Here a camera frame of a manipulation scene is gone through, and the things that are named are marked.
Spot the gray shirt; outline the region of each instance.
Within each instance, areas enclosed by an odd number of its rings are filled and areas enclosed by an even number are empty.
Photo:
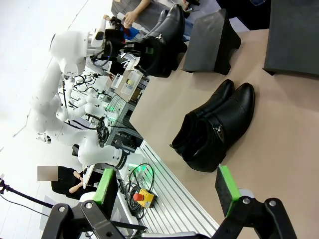
[[[113,1],[111,11],[114,16],[119,12],[126,14],[129,11],[133,11],[141,0],[121,0],[120,2]],[[150,4],[139,14],[135,22],[146,30],[150,31],[158,22],[161,11],[168,9],[167,6],[157,1],[151,1]]]

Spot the red button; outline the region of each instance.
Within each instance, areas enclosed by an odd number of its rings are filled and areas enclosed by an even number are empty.
[[[144,196],[142,194],[136,193],[136,194],[134,194],[133,199],[135,201],[143,201],[144,200]]]

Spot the black ankle boot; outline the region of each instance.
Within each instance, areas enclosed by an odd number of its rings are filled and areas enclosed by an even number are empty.
[[[213,172],[226,151],[247,131],[254,107],[254,88],[244,83],[225,103],[198,121],[192,147],[184,152],[186,163],[197,171]]]
[[[189,148],[199,119],[223,104],[233,93],[234,83],[225,80],[206,103],[185,115],[181,129],[170,146],[182,157],[187,157],[184,153]]]

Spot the human hand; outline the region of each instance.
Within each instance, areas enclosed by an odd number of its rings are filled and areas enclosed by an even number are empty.
[[[138,14],[134,11],[129,11],[128,13],[125,14],[125,21],[124,23],[126,25],[132,25],[133,22],[138,18]]]

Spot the wooden tabletop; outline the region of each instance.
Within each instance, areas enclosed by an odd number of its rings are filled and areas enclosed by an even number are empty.
[[[227,76],[190,74],[181,69],[169,78],[152,78],[130,122],[162,161],[220,224],[224,217],[214,188],[216,172],[189,168],[170,148],[186,113],[206,102],[225,79],[256,91],[255,113],[248,131],[227,152],[239,188],[257,200],[277,197],[284,203],[298,238],[319,235],[319,81],[291,75],[271,76],[264,66],[268,30],[239,34],[242,44],[231,58]],[[252,229],[239,238],[257,238]]]

